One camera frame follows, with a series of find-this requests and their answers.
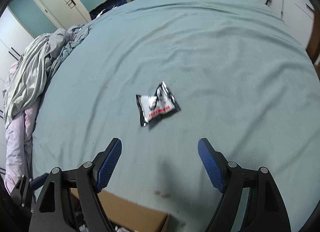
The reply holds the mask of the brown cardboard box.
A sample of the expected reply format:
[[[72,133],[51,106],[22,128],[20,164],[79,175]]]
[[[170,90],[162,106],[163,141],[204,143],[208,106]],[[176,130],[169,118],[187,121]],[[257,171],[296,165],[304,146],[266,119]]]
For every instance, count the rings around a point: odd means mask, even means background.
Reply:
[[[98,194],[113,227],[127,231],[167,231],[170,215],[138,205],[103,190]]]

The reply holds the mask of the black white deer snack packet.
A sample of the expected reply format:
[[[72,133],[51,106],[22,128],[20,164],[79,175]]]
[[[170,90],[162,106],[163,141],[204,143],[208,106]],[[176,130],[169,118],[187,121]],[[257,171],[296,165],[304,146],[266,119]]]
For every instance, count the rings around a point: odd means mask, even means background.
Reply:
[[[176,98],[164,81],[160,82],[154,95],[136,95],[139,121],[142,127],[153,120],[162,119],[181,110]]]

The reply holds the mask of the lilac duvet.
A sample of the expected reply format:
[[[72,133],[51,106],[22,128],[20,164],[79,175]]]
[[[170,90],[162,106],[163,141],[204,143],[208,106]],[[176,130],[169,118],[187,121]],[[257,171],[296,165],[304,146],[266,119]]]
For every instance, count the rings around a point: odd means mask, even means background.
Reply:
[[[7,145],[4,185],[12,193],[18,180],[25,176],[31,178],[31,160],[33,148],[33,131],[39,110],[40,98],[30,107],[21,111],[5,128]]]

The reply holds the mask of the teal bed sheet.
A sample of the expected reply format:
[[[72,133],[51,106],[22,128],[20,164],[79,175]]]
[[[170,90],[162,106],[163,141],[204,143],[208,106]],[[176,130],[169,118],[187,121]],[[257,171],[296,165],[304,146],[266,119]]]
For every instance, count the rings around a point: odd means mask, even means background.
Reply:
[[[78,168],[112,140],[107,190],[204,231],[220,200],[201,138],[247,169],[267,167],[293,231],[319,202],[319,79],[287,25],[257,0],[136,0],[89,25],[43,96],[33,175]],[[136,95],[164,81],[179,112],[142,127]]]

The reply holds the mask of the grey crumpled blanket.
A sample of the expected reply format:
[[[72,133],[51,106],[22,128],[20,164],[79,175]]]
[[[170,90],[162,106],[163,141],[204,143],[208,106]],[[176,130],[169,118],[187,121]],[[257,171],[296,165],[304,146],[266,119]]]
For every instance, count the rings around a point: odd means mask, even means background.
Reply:
[[[68,30],[36,37],[12,64],[2,91],[3,121],[8,127],[13,119],[27,109],[43,93],[61,64],[88,36],[90,27],[80,24]]]

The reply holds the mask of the white wardrobe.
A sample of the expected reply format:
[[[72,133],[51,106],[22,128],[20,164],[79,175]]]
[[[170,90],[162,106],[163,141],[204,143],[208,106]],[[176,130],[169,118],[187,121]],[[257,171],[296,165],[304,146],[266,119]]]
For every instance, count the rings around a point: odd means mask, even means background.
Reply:
[[[12,64],[20,59],[25,48],[33,41],[33,37],[20,24],[9,8],[6,8],[0,20],[1,39],[1,90]]]

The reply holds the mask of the brown wooden furniture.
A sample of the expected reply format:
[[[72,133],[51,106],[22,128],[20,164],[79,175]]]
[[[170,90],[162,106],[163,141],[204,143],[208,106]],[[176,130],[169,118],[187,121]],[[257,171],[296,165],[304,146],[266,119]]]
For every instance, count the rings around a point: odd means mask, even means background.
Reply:
[[[318,78],[320,78],[319,65],[316,64],[316,60],[318,59],[318,56],[319,56],[319,41],[320,41],[320,20],[319,20],[319,15],[315,14],[312,33],[306,48],[306,52],[315,68]]]

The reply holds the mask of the white door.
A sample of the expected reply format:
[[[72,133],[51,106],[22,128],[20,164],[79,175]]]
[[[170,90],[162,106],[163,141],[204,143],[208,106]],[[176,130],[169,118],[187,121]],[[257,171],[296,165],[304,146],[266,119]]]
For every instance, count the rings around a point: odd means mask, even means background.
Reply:
[[[80,0],[33,0],[46,17],[57,27],[68,29],[72,25],[91,21],[88,10]]]

